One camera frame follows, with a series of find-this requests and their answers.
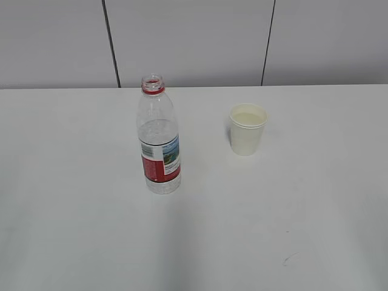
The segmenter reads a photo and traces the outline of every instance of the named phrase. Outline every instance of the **water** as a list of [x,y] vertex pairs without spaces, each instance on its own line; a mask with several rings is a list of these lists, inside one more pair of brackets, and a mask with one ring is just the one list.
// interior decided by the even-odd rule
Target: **water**
[[172,141],[178,134],[178,126],[167,119],[155,119],[143,124],[139,130],[139,139],[154,146]]
[[233,118],[236,122],[244,124],[244,125],[259,125],[264,123],[264,118],[252,114],[252,113],[238,113],[233,115]]
[[[154,146],[160,146],[172,141],[178,135],[178,125],[176,122],[167,119],[154,119],[143,124],[138,130],[139,139]],[[145,179],[147,187],[154,193],[168,194],[179,187],[181,174],[167,182],[153,182]]]

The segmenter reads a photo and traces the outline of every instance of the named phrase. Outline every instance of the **plastic water bottle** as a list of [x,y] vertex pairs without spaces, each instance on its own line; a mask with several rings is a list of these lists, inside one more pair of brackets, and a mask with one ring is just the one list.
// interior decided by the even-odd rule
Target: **plastic water bottle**
[[157,194],[168,194],[181,183],[178,123],[159,75],[141,80],[137,115],[145,182]]

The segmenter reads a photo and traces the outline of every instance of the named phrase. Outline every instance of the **label image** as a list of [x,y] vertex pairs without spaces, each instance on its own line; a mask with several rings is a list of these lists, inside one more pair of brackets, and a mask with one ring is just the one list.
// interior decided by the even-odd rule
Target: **label image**
[[145,176],[153,182],[167,182],[176,178],[181,171],[179,159],[179,136],[163,145],[141,142]]

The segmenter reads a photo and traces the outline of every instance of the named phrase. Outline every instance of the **bottle label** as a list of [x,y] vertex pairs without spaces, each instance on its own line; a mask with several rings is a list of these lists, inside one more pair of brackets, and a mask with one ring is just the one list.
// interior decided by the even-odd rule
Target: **bottle label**
[[142,160],[145,176],[153,182],[168,182],[181,171],[179,159],[179,136],[162,145],[141,142]]

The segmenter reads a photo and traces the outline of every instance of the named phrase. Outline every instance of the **cup rim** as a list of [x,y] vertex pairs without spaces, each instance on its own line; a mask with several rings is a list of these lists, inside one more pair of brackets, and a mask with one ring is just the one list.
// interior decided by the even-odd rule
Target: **cup rim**
[[[236,108],[237,106],[241,106],[241,105],[249,105],[249,106],[253,106],[253,107],[256,107],[260,110],[262,110],[265,114],[266,114],[266,119],[264,120],[264,122],[260,123],[260,124],[255,124],[255,125],[247,125],[247,124],[243,124],[243,123],[240,123],[238,121],[236,121],[233,117],[232,117],[232,112],[233,112],[233,109]],[[259,105],[256,105],[256,104],[253,104],[253,103],[240,103],[240,104],[237,104],[237,105],[234,105],[232,107],[232,109],[230,109],[230,113],[229,113],[229,118],[230,120],[236,124],[237,126],[239,127],[242,127],[242,128],[245,128],[245,129],[258,129],[262,126],[264,126],[267,121],[268,121],[268,113],[267,111],[264,109],[264,107],[261,107]]]

